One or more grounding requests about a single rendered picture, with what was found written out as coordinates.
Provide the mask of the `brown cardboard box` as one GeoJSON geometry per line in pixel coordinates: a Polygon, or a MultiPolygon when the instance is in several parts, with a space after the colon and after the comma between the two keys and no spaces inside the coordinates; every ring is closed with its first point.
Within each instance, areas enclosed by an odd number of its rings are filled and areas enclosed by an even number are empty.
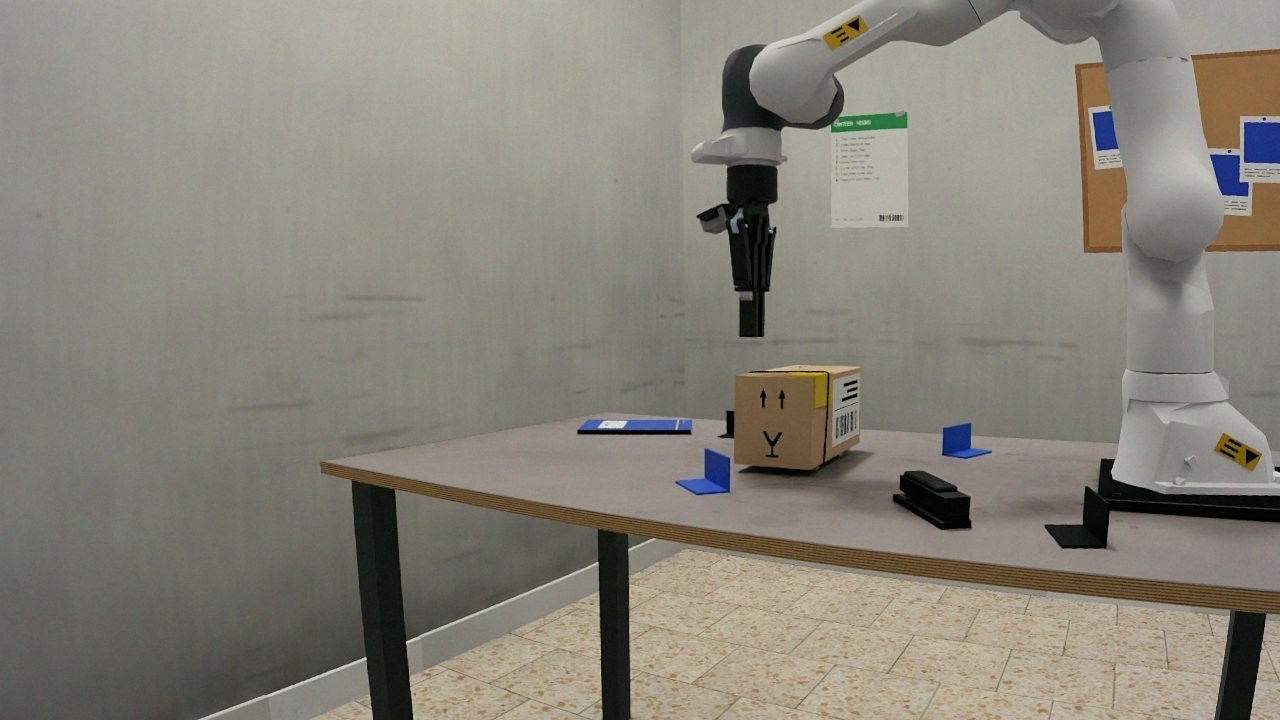
{"type": "Polygon", "coordinates": [[[812,470],[860,443],[861,366],[794,365],[765,372],[833,372],[833,404],[813,409],[814,378],[733,377],[733,462],[812,470]]]}

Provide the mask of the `blue l-shaped bracket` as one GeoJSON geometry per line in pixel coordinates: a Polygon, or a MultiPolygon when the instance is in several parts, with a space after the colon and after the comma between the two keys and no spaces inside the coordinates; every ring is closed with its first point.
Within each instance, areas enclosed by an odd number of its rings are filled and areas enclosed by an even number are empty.
{"type": "Polygon", "coordinates": [[[942,456],[966,459],[984,454],[992,451],[972,448],[972,423],[943,428],[942,456]]]}

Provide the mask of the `blue l-shaped angle piece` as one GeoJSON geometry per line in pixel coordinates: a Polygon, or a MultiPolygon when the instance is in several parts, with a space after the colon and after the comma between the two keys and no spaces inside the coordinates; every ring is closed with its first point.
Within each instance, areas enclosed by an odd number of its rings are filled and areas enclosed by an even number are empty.
{"type": "Polygon", "coordinates": [[[730,493],[730,457],[705,448],[704,479],[675,480],[694,495],[730,493]]]}

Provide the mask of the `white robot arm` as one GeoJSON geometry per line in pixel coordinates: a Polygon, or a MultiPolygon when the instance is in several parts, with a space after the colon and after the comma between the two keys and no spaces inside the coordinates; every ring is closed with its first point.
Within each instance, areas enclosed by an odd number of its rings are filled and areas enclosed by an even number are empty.
{"type": "Polygon", "coordinates": [[[863,0],[804,35],[730,53],[723,138],[698,143],[691,159],[778,167],[787,160],[785,126],[820,129],[844,110],[835,72],[890,41],[940,47],[1020,9],[1053,42],[1093,36],[1105,64],[1129,193],[1121,210],[1126,369],[1114,480],[1164,495],[1280,495],[1265,434],[1225,401],[1229,380],[1213,372],[1204,249],[1219,236],[1225,202],[1171,0],[863,0]]]}

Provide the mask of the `yellow flat panel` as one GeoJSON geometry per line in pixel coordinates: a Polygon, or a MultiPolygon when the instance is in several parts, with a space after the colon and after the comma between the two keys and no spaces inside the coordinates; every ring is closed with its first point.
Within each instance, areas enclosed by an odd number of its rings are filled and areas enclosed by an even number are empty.
{"type": "MultiPolygon", "coordinates": [[[[827,405],[827,373],[797,372],[785,377],[814,378],[813,380],[813,409],[827,405]]],[[[829,404],[833,404],[833,372],[829,372],[829,404]]]]}

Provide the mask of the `blue notebook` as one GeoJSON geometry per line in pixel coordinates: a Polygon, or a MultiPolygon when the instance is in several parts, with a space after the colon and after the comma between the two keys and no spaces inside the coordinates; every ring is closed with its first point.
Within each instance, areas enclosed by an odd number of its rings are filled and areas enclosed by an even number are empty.
{"type": "Polygon", "coordinates": [[[588,420],[577,434],[691,436],[692,420],[588,420]]]}

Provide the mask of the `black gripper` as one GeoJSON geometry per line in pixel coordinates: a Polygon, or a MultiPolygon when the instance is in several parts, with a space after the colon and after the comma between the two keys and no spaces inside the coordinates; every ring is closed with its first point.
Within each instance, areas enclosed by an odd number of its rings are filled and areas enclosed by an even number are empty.
{"type": "Polygon", "coordinates": [[[735,217],[726,219],[726,227],[730,234],[733,286],[739,286],[733,287],[739,291],[739,337],[764,337],[765,292],[771,290],[777,232],[776,225],[771,225],[768,205],[777,199],[777,167],[727,167],[727,200],[736,202],[735,217]]]}

